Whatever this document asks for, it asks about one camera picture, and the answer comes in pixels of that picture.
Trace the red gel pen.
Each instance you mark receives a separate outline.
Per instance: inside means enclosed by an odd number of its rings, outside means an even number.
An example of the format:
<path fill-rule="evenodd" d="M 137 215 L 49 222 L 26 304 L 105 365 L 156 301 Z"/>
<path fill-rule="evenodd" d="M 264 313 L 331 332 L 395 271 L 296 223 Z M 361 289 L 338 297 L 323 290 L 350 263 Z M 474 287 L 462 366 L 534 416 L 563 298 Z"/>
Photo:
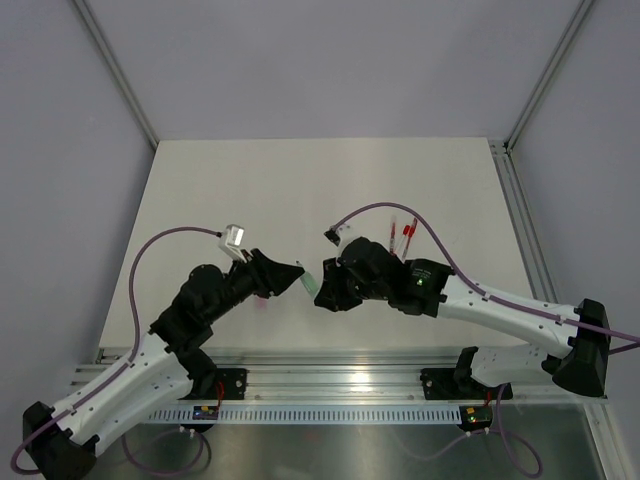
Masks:
<path fill-rule="evenodd" d="M 396 227 L 397 227 L 397 218 L 396 215 L 391 215 L 390 218 L 390 232 L 389 232 L 389 242 L 388 249 L 391 255 L 395 255 L 395 247 L 396 247 Z"/>

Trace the clear red-tipped pen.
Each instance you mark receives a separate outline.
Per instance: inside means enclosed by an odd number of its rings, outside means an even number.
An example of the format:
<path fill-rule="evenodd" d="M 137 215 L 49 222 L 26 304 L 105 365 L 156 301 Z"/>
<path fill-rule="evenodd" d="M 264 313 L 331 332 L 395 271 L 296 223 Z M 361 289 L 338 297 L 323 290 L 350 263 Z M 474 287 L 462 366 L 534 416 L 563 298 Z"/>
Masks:
<path fill-rule="evenodd" d="M 406 245 L 409 240 L 409 233 L 411 232 L 411 226 L 405 225 L 403 227 L 403 232 L 400 237 L 399 243 L 396 247 L 396 255 L 398 257 L 403 257 L 405 255 Z"/>

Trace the green highlighter marker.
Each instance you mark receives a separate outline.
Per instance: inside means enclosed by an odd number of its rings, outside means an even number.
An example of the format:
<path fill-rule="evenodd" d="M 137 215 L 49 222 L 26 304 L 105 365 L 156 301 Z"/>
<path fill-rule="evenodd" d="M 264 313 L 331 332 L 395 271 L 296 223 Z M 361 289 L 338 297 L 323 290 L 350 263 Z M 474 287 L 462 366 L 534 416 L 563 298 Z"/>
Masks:
<path fill-rule="evenodd" d="M 303 266 L 303 264 L 299 260 L 296 261 L 296 265 L 303 269 L 303 274 L 299 278 L 301 284 L 303 285 L 309 296 L 314 299 L 319 291 L 319 286 L 315 277 Z"/>

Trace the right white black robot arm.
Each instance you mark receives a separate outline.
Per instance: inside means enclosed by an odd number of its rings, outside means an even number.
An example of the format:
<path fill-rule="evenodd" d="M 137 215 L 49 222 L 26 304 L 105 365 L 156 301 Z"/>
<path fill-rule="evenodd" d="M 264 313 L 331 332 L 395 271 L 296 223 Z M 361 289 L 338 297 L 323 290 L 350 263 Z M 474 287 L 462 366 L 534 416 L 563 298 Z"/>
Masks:
<path fill-rule="evenodd" d="M 464 348 L 455 367 L 423 372 L 428 398 L 495 398 L 516 383 L 551 381 L 573 394 L 605 394 L 610 337 L 603 304 L 540 302 L 485 288 L 448 265 L 401 260 L 377 242 L 359 237 L 323 262 L 314 303 L 332 312 L 366 300 L 386 302 L 406 315 L 466 321 L 519 339 L 512 347 Z"/>

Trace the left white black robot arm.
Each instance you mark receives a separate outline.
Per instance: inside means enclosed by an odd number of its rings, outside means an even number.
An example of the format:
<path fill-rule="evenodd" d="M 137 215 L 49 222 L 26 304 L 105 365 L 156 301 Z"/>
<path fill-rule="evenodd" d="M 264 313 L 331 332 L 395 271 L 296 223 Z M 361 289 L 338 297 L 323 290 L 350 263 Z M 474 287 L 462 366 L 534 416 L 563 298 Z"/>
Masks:
<path fill-rule="evenodd" d="M 81 479 L 116 438 L 162 405 L 218 398 L 223 383 L 201 348 L 213 323 L 251 296 L 282 294 L 304 272 L 258 249 L 227 273 L 210 264 L 196 267 L 129 353 L 55 405 L 36 402 L 24 412 L 24 449 L 38 472 L 47 479 Z"/>

